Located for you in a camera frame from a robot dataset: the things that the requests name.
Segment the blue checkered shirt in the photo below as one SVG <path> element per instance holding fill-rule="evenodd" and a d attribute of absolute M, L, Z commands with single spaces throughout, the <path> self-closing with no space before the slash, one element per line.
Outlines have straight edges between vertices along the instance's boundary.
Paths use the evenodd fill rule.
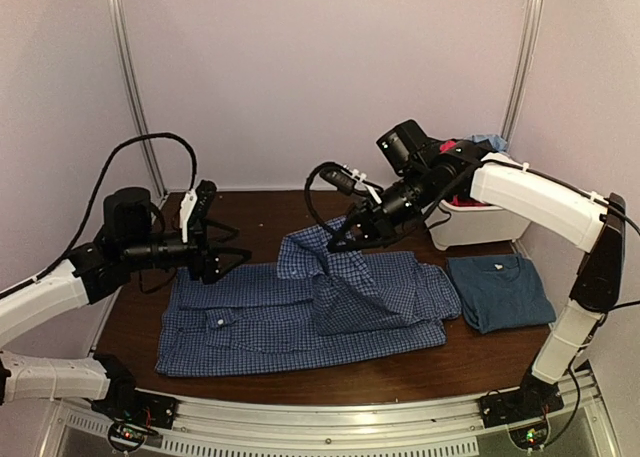
<path fill-rule="evenodd" d="M 273 263 L 206 285 L 179 271 L 162 318 L 157 373 L 266 374 L 365 361 L 445 344 L 459 297 L 410 251 L 327 250 L 312 226 L 286 235 Z"/>

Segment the blue polo shirt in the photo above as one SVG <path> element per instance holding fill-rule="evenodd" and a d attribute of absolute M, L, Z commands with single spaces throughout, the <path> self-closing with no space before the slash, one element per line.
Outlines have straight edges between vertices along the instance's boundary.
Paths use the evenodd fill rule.
<path fill-rule="evenodd" d="M 465 321 L 482 334 L 556 319 L 533 262 L 520 254 L 449 258 L 446 270 Z"/>

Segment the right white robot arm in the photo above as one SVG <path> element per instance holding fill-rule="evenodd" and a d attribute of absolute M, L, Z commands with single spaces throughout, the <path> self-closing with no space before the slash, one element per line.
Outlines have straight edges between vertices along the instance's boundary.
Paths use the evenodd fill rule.
<path fill-rule="evenodd" d="M 569 301 L 531 364 L 531 382 L 513 396 L 519 417 L 535 417 L 551 401 L 549 386 L 568 371 L 618 302 L 627 222 L 623 198 L 562 183 L 512 161 L 487 142 L 459 140 L 445 149 L 414 120 L 396 125 L 376 144 L 399 178 L 386 189 L 337 163 L 326 163 L 319 172 L 341 193 L 360 197 L 345 223 L 332 232 L 329 251 L 392 245 L 406 236 L 404 223 L 433 213 L 438 203 L 460 194 L 545 227 L 583 251 Z"/>

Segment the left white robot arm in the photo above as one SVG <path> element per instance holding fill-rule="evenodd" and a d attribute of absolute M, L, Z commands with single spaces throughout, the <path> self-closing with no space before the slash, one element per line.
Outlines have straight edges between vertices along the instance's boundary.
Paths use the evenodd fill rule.
<path fill-rule="evenodd" d="M 186 270 L 214 284 L 251 259 L 229 246 L 239 231 L 209 219 L 216 187 L 204 181 L 185 195 L 176 231 L 155 231 L 164 217 L 142 187 L 127 187 L 103 201 L 103 225 L 90 243 L 66 251 L 59 263 L 1 293 L 1 343 L 7 345 L 41 324 L 116 294 L 145 270 Z M 115 356 L 82 359 L 1 353 L 1 401 L 83 398 L 123 421 L 144 410 L 131 372 Z"/>

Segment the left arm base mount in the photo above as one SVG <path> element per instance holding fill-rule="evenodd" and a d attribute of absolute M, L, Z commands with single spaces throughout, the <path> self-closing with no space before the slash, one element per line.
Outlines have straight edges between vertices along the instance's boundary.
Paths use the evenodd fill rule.
<path fill-rule="evenodd" d="M 97 362 L 106 371 L 108 387 L 102 399 L 89 400 L 93 411 L 140 427 L 172 429 L 176 398 L 139 390 L 133 374 L 113 356 L 98 355 Z"/>

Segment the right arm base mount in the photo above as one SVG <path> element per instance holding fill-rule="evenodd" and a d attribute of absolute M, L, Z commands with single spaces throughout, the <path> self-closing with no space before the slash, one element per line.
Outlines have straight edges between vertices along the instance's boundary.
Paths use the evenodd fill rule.
<path fill-rule="evenodd" d="M 564 408 L 557 383 L 546 383 L 529 367 L 520 385 L 512 390 L 492 390 L 478 399 L 478 407 L 485 428 L 513 424 Z"/>

